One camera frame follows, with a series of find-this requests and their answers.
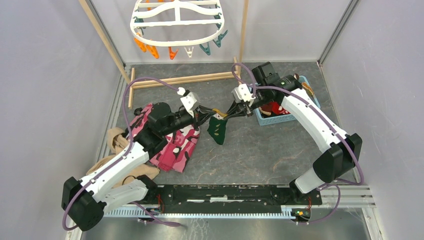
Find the green sock with yellow cuff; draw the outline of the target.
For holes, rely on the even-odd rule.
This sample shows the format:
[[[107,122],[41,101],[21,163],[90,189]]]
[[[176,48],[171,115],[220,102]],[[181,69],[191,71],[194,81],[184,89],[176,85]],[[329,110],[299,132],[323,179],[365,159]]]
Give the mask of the green sock with yellow cuff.
[[[225,142],[228,122],[228,119],[226,119],[227,115],[227,113],[223,113],[223,117],[219,117],[213,114],[213,118],[208,123],[207,132],[218,145],[223,145]]]

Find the white clothespin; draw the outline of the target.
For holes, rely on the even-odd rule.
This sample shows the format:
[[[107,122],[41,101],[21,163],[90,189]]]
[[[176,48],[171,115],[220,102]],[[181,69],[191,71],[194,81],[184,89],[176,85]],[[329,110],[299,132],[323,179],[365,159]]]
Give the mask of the white clothespin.
[[[184,50],[188,56],[189,59],[193,57],[194,47],[193,46],[185,46]]]

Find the white clip hanger frame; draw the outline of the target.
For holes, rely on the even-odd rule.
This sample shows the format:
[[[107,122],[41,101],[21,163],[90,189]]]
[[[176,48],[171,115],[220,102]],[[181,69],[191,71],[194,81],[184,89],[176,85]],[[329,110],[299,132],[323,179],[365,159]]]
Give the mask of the white clip hanger frame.
[[[158,27],[215,26],[217,29],[198,39],[152,40],[143,30]],[[140,42],[155,47],[186,47],[202,45],[224,35],[225,18],[219,0],[138,0],[132,11],[129,28]]]

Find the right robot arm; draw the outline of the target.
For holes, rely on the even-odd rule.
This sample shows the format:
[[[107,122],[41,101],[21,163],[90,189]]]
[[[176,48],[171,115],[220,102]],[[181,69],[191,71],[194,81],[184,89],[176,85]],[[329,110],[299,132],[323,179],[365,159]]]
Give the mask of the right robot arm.
[[[323,190],[333,182],[360,186],[364,174],[359,164],[362,138],[348,134],[327,117],[310,98],[296,74],[280,76],[270,62],[249,69],[240,62],[231,72],[239,82],[232,90],[234,103],[226,118],[249,116],[271,102],[292,114],[321,152],[312,167],[289,184],[289,199],[302,204],[313,190]]]

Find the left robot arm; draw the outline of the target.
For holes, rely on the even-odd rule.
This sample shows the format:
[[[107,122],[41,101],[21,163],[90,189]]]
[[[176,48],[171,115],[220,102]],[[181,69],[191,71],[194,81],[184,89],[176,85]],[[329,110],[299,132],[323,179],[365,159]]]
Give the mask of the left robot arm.
[[[200,126],[210,119],[225,118],[214,108],[198,106],[172,112],[167,103],[150,103],[141,109],[125,131],[114,132],[112,141],[126,142],[112,159],[81,179],[69,178],[63,185],[62,208],[75,227],[88,231],[103,216],[125,204],[153,203],[157,190],[146,166],[155,172],[182,173],[200,138]]]

